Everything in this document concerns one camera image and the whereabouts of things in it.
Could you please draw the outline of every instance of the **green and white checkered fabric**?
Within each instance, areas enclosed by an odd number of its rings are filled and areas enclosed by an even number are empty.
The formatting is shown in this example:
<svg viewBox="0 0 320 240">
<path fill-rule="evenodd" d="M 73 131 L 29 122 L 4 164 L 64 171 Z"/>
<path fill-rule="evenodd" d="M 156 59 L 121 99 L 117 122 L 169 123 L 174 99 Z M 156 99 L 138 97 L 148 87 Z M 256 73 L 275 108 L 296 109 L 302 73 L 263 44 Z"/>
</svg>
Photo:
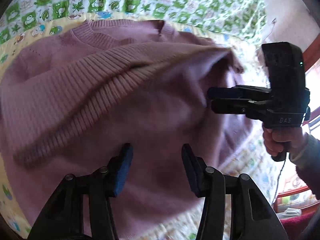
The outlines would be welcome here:
<svg viewBox="0 0 320 240">
<path fill-rule="evenodd" d="M 264 7 L 263 0 L 13 0 L 0 19 L 0 44 L 43 22 L 102 11 L 149 15 L 259 43 Z"/>
</svg>

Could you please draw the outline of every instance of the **sweater sleeve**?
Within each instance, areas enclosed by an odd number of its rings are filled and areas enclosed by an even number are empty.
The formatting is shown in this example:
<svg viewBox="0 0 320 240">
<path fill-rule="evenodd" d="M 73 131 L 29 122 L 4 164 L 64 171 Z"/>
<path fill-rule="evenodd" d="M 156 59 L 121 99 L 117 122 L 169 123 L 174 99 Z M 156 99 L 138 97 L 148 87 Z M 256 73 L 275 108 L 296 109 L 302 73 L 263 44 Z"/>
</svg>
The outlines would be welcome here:
<svg viewBox="0 0 320 240">
<path fill-rule="evenodd" d="M 312 135 L 303 151 L 290 161 L 296 165 L 298 176 L 308 185 L 312 193 L 320 199 L 320 141 Z"/>
</svg>

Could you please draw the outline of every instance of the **patterned bedsheet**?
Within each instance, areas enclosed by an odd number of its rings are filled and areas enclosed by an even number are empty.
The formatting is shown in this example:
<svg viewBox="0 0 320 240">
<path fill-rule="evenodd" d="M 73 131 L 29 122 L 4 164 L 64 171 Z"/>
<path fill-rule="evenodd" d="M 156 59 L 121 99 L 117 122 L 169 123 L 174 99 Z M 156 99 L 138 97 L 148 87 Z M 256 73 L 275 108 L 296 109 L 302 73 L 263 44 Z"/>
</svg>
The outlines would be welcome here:
<svg viewBox="0 0 320 240">
<path fill-rule="evenodd" d="M 261 41 L 263 0 L 13 0 L 0 19 L 0 44 L 53 19 L 81 13 L 125 12 Z"/>
<path fill-rule="evenodd" d="M 19 54 L 19 52 L 27 45 L 34 41 L 50 35 L 63 33 L 71 28 L 74 28 L 84 20 L 99 20 L 99 19 L 134 19 L 147 20 L 152 17 L 147 16 L 132 16 L 125 13 L 85 13 L 74 17 L 66 17 L 50 21 L 16 36 L 15 38 L 0 45 L 0 78 L 5 69 L 10 65 L 10 62 Z M 256 47 L 239 38 L 226 34 L 212 33 L 203 31 L 199 28 L 190 25 L 170 22 L 170 24 L 179 31 L 192 32 L 195 35 L 212 38 L 217 44 L 232 47 L 242 65 L 244 66 L 243 78 L 248 85 L 264 86 L 265 75 L 259 66 L 256 58 Z M 261 123 L 256 122 L 254 133 L 250 138 L 246 147 L 239 152 L 233 159 L 227 160 L 220 167 L 217 167 L 224 174 L 238 176 L 241 173 L 249 174 L 258 187 L 261 189 L 267 200 L 273 201 L 276 180 L 279 175 L 281 163 L 275 163 L 266 153 L 262 141 Z M 0 154 L 0 212 L 5 221 L 10 227 L 23 238 L 27 238 L 30 232 L 30 225 L 23 215 L 22 210 L 17 203 L 14 192 L 10 187 L 10 182 L 7 179 L 4 169 L 3 160 Z M 230 231 L 231 206 L 230 199 L 227 198 L 226 203 L 226 222 L 224 239 L 228 239 Z M 158 225 L 156 228 L 147 232 L 138 239 L 143 240 L 160 240 L 160 239 L 183 239 L 193 240 L 196 236 L 197 228 L 202 212 L 202 203 L 197 207 L 177 218 L 166 223 Z"/>
</svg>

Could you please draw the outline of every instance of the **sweater neckline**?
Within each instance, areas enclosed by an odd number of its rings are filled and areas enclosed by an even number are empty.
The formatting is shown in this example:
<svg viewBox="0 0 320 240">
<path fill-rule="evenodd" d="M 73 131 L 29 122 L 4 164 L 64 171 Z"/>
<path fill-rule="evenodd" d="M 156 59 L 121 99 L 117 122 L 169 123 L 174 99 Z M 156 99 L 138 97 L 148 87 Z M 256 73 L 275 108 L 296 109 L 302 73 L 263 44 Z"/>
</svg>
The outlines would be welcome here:
<svg viewBox="0 0 320 240">
<path fill-rule="evenodd" d="M 109 49 L 111 47 L 123 46 L 130 43 L 137 43 L 138 41 L 134 38 L 126 38 L 123 40 L 117 40 L 111 35 L 106 33 L 100 33 L 95 31 L 97 28 L 104 27 L 149 27 L 158 29 L 159 41 L 171 41 L 175 29 L 172 28 L 168 23 L 163 20 L 148 20 L 148 21 L 134 21 L 127 19 L 119 20 L 99 20 L 99 21 L 87 21 L 85 20 L 80 26 L 72 29 L 74 36 L 81 42 L 96 47 L 98 49 Z"/>
</svg>

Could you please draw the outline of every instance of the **sweater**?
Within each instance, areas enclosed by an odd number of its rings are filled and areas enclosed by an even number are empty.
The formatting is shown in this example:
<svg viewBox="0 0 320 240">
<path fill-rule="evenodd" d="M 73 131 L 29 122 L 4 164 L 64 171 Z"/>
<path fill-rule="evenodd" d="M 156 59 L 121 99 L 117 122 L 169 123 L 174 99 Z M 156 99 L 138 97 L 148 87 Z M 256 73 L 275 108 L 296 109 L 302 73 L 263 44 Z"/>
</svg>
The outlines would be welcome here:
<svg viewBox="0 0 320 240">
<path fill-rule="evenodd" d="M 243 83 L 242 71 L 230 49 L 158 20 L 84 22 L 25 48 L 0 84 L 0 149 L 29 223 L 66 174 L 92 173 L 125 142 L 134 157 L 111 200 L 119 237 L 195 206 L 181 147 L 217 168 L 242 149 L 252 121 L 206 100 L 211 86 Z"/>
</svg>

